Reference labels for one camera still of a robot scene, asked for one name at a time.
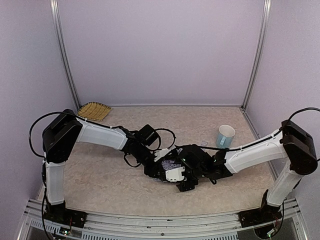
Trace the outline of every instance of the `mug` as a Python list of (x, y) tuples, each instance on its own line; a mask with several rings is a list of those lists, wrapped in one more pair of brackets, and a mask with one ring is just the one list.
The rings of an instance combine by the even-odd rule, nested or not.
[(220, 149), (229, 148), (236, 134), (236, 130), (229, 125), (221, 125), (216, 139), (216, 146)]

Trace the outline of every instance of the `mug handle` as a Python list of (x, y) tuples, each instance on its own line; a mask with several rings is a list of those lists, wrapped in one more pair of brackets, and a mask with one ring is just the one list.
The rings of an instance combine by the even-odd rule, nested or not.
[(222, 145), (225, 143), (225, 141), (226, 141), (226, 137), (223, 136), (222, 139), (221, 139), (221, 141), (220, 141), (220, 145), (222, 146)]

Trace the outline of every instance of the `yellow fan-shaped object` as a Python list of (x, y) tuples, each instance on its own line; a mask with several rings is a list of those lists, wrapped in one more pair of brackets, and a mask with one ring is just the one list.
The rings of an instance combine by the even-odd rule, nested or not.
[(107, 105), (92, 101), (83, 105), (79, 109), (78, 115), (89, 120), (102, 121), (111, 109), (112, 108)]

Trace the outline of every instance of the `black mounting base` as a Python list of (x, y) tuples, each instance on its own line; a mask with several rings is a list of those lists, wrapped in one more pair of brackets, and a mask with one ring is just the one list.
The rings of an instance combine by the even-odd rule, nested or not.
[(238, 214), (241, 227), (246, 228), (254, 225), (265, 224), (280, 219), (282, 217), (281, 212), (273, 212), (270, 214), (262, 213), (260, 208), (251, 209), (247, 211), (241, 211)]
[(47, 205), (43, 217), (58, 224), (83, 229), (87, 213), (68, 209), (66, 208), (66, 204), (62, 203), (58, 205)]

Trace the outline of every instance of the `white plastic part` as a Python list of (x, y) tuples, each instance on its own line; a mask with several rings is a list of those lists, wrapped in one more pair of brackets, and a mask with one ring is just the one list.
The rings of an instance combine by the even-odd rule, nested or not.
[(154, 161), (157, 162), (159, 159), (163, 158), (165, 155), (170, 153), (171, 150), (172, 149), (170, 149), (170, 148), (164, 148), (164, 149), (156, 151), (154, 153), (154, 155), (155, 155)]
[[(276, 132), (278, 132), (278, 130), (274, 131), (272, 134), (268, 136), (265, 136), (264, 138), (260, 138), (256, 141), (240, 146), (239, 148), (241, 148), (241, 150), (228, 151), (225, 155), (226, 163), (224, 165), (226, 166), (226, 168), (232, 174), (235, 174), (243, 169), (249, 168), (257, 164), (261, 164), (275, 159), (287, 158), (288, 155), (283, 145), (280, 143), (280, 139), (282, 139), (282, 132), (280, 132), (277, 136), (274, 136)], [(245, 146), (251, 145), (270, 136), (272, 136), (272, 138), (269, 140), (263, 141), (261, 143), (258, 143), (257, 145), (253, 145), (251, 147), (243, 149)]]
[(82, 124), (82, 129), (76, 140), (77, 142), (98, 144), (121, 150), (128, 140), (121, 129), (106, 128), (79, 119), (78, 121)]
[(185, 167), (178, 167), (171, 170), (165, 171), (165, 178), (172, 183), (183, 181), (185, 176), (182, 175), (182, 172), (185, 171)]
[(45, 163), (46, 196), (51, 205), (62, 204), (64, 197), (64, 169), (66, 162)]
[(290, 170), (290, 164), (290, 160), (288, 159), (273, 187), (269, 189), (266, 196), (268, 205), (279, 207), (290, 191), (302, 179), (303, 175), (299, 175), (295, 171)]

